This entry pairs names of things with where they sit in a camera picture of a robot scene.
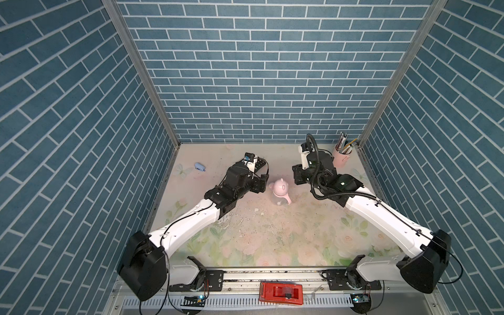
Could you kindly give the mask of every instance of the white robot arm segment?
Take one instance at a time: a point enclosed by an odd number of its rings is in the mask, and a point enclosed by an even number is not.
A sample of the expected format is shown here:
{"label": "white robot arm segment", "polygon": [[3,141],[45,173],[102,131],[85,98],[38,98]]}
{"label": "white robot arm segment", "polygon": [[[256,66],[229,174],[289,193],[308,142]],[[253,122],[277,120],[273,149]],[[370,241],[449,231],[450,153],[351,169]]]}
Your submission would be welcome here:
{"label": "white robot arm segment", "polygon": [[[372,195],[371,191],[365,187],[358,188],[356,192]],[[422,253],[422,245],[427,246],[429,240],[420,234],[416,234],[415,231],[406,226],[401,220],[407,222],[416,230],[420,230],[424,235],[430,235],[432,231],[406,218],[385,202],[381,201],[381,204],[394,214],[379,206],[376,201],[361,196],[349,198],[346,207],[387,235],[408,257],[412,258]]]}
{"label": "white robot arm segment", "polygon": [[150,232],[149,240],[157,247],[163,246],[171,257],[173,253],[198,231],[219,219],[220,210],[209,199],[202,199],[194,208],[187,211],[162,228]]}

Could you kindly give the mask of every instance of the blue brick wallpaper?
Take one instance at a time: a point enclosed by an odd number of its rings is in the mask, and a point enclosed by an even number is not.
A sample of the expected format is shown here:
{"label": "blue brick wallpaper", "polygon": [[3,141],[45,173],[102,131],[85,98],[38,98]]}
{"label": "blue brick wallpaper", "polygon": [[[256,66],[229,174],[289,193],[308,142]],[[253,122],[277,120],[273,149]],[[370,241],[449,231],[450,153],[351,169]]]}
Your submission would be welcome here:
{"label": "blue brick wallpaper", "polygon": [[182,142],[366,125],[431,0],[119,0]]}
{"label": "blue brick wallpaper", "polygon": [[95,314],[173,145],[100,0],[0,2],[0,314]]}
{"label": "blue brick wallpaper", "polygon": [[453,314],[504,313],[503,16],[449,0],[364,146],[388,201],[450,233],[467,272],[438,286]]}

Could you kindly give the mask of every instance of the pink pen holder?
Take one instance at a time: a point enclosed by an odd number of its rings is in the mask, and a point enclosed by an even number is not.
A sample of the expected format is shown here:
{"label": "pink pen holder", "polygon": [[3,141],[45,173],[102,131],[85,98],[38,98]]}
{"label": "pink pen holder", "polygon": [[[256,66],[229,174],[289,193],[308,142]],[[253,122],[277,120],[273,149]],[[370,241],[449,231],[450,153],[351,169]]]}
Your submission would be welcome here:
{"label": "pink pen holder", "polygon": [[343,167],[346,164],[346,161],[350,159],[350,154],[341,154],[336,149],[333,151],[333,165],[336,168]]}

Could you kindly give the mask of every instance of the red plastic case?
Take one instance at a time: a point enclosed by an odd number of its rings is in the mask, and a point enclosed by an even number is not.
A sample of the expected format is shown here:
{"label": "red plastic case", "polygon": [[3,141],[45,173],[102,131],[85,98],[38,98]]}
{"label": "red plastic case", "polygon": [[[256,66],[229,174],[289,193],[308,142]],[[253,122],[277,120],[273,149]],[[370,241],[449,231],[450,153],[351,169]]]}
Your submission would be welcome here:
{"label": "red plastic case", "polygon": [[277,282],[261,282],[259,301],[303,305],[303,286]]}

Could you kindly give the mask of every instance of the blue eraser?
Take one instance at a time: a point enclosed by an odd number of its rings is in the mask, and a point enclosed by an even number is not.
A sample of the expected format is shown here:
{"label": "blue eraser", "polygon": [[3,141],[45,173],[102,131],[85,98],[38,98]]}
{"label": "blue eraser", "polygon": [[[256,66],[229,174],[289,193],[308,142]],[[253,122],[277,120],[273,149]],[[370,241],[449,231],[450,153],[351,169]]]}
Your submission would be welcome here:
{"label": "blue eraser", "polygon": [[200,170],[202,172],[205,171],[205,167],[203,165],[201,165],[200,163],[195,163],[194,164],[194,167],[197,169],[197,170]]}

